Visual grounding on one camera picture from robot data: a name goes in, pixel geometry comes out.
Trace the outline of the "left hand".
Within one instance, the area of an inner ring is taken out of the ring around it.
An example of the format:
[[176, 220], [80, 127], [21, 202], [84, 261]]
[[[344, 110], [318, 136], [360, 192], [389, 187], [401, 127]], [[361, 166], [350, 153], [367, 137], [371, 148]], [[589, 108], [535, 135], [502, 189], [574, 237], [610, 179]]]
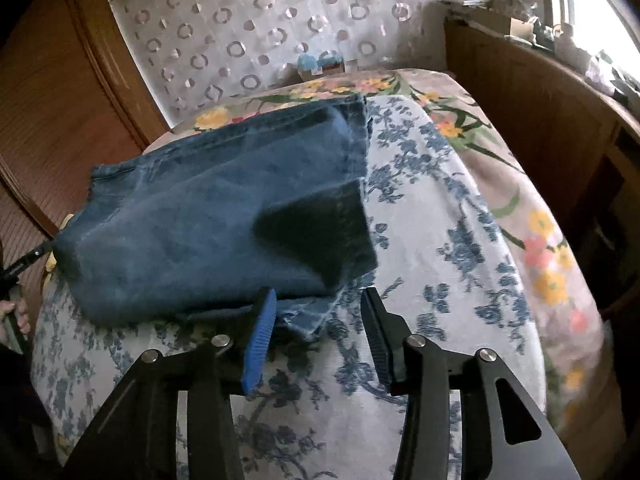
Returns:
[[17, 302], [11, 300], [1, 300], [0, 301], [0, 309], [1, 309], [1, 326], [0, 326], [0, 339], [1, 343], [5, 346], [10, 345], [10, 332], [11, 323], [9, 318], [15, 318], [17, 322], [17, 326], [20, 329], [21, 338], [24, 340], [28, 339], [28, 335], [30, 333], [30, 321], [29, 315], [27, 311], [26, 302], [24, 299], [18, 300]]

